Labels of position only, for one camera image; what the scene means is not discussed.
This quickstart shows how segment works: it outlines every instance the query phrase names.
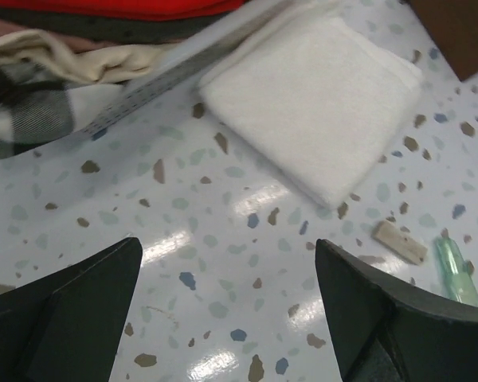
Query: speckled floor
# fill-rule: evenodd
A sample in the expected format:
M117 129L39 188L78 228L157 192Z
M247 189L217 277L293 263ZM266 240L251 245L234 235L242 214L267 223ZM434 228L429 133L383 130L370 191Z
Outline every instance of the speckled floor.
M0 293L138 236L110 381L334 382L318 238L441 294L433 261L407 265L370 230L388 218L426 243L449 234L478 289L478 76L459 83L407 6L352 4L349 24L428 82L413 123L337 212L206 113L192 78L95 142L67 137L0 162Z

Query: cream fabric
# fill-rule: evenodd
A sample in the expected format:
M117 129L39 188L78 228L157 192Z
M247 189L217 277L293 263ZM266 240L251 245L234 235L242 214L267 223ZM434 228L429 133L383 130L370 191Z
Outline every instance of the cream fabric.
M150 73L172 46L121 45L76 54L50 33L28 29L0 37L0 65L27 59L61 79L112 84Z

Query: small bottle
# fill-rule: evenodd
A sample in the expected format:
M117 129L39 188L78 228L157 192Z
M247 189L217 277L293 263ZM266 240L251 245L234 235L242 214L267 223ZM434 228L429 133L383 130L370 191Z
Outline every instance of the small bottle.
M440 237L436 239L436 247L449 298L478 307L478 292L456 242Z

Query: gray fabric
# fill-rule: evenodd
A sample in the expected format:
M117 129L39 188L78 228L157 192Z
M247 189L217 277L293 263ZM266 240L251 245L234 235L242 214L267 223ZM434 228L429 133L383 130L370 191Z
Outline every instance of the gray fabric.
M119 44L164 44L193 36L226 14L173 21L139 21L0 8L0 19L30 28Z
M10 113L15 142L49 142L72 133L72 109L63 88L38 89L19 99Z

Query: plaid fabric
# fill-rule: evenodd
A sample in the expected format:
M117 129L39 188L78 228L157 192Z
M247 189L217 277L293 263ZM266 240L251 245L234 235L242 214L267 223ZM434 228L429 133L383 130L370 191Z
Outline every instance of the plaid fabric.
M121 88L69 84L30 62L1 66L0 159L80 130Z

